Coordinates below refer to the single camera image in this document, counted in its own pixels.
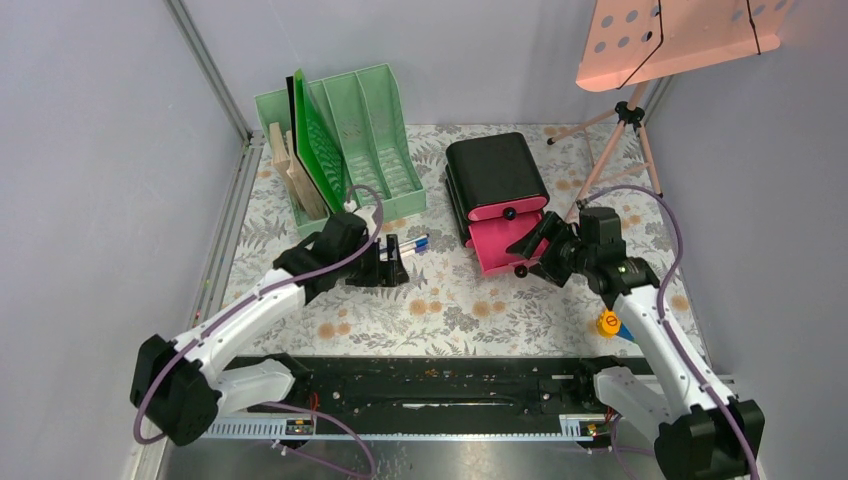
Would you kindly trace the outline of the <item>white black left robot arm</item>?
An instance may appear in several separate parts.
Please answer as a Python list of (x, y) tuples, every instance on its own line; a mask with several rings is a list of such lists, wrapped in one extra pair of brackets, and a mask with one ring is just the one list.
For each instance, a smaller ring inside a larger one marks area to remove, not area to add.
[(133, 435), (149, 420), (177, 446), (199, 439), (221, 416), (277, 402), (296, 411), (310, 385), (279, 360), (232, 369), (230, 363), (256, 337), (343, 281), (354, 287), (395, 287), (408, 282), (402, 244), (377, 237), (378, 213), (333, 214), (320, 231), (283, 251), (243, 299), (171, 340), (154, 334), (139, 347), (130, 401), (137, 409)]

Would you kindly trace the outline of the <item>green transparent plastic folder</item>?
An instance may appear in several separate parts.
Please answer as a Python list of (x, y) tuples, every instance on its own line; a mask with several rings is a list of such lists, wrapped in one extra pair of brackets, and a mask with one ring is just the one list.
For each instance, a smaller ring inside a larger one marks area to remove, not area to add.
[(347, 192), (343, 172), (343, 159), (339, 149), (336, 147), (331, 138), (323, 115), (319, 112), (312, 100), (311, 90), (309, 89), (309, 85), (305, 80), (303, 72), (301, 70), (297, 70), (294, 75), (298, 71), (302, 73), (303, 78), (304, 105), (308, 125), (309, 143), (322, 166), (323, 172), (333, 190), (333, 193), (335, 194), (336, 201), (334, 202), (332, 213), (336, 213), (344, 209), (344, 201)]

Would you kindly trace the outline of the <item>white AVE notebook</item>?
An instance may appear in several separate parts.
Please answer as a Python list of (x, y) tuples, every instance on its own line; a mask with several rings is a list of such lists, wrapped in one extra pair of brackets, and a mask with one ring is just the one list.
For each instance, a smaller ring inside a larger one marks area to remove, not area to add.
[(336, 201), (330, 184), (323, 172), (322, 166), (313, 152), (308, 139), (308, 125), (304, 105), (304, 90), (302, 73), (286, 77), (289, 97), (291, 130), (294, 136), (294, 149), (313, 184), (324, 199), (327, 211), (332, 212)]

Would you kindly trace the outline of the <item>green 104-storey treehouse book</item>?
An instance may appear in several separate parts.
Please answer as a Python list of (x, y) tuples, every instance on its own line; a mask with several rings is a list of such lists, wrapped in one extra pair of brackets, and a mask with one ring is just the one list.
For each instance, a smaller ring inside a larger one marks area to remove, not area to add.
[(297, 192), (294, 180), (289, 175), (291, 161), (286, 148), (283, 133), (278, 122), (270, 123), (268, 126), (268, 139), (272, 150), (272, 166), (279, 173), (286, 190), (292, 198), (292, 202), (297, 207), (303, 207), (300, 196)]

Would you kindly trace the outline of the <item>black pink drawer unit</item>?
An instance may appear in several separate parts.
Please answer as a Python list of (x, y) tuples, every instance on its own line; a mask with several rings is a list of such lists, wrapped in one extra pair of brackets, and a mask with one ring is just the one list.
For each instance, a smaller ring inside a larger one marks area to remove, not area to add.
[(547, 242), (529, 253), (509, 248), (542, 220), (550, 195), (525, 136), (515, 131), (459, 140), (445, 155), (460, 244), (474, 251), (485, 276), (527, 276)]

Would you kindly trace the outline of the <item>white marker pen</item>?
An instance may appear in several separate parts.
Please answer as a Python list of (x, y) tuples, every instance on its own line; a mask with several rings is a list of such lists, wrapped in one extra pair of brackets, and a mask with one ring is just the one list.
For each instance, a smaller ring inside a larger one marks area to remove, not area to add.
[(427, 245), (423, 245), (423, 246), (415, 247), (415, 248), (412, 248), (412, 249), (404, 250), (404, 251), (401, 252), (400, 256), (401, 256), (401, 258), (407, 258), (407, 257), (411, 257), (413, 255), (426, 253), (428, 251), (428, 249), (429, 249), (429, 247)]

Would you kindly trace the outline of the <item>purple 52-storey treehouse book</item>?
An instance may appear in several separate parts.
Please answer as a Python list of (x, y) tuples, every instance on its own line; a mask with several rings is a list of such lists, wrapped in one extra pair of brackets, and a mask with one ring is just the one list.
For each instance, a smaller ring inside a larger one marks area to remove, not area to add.
[(306, 212), (310, 220), (327, 217), (328, 211), (324, 199), (295, 153), (294, 136), (291, 130), (285, 132), (285, 140), (289, 158), (289, 166), (286, 172), (294, 187), (297, 203)]

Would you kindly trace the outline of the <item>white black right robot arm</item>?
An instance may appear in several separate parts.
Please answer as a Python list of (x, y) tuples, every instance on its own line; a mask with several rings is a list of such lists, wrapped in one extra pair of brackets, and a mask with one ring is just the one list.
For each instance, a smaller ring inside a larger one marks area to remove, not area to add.
[(585, 277), (628, 328), (662, 389), (607, 358), (575, 382), (579, 407), (622, 415), (652, 442), (668, 479), (758, 478), (762, 410), (739, 400), (689, 342), (665, 305), (663, 283), (644, 259), (627, 254), (614, 209), (585, 207), (576, 224), (548, 212), (507, 250), (533, 260), (530, 273), (557, 286)]

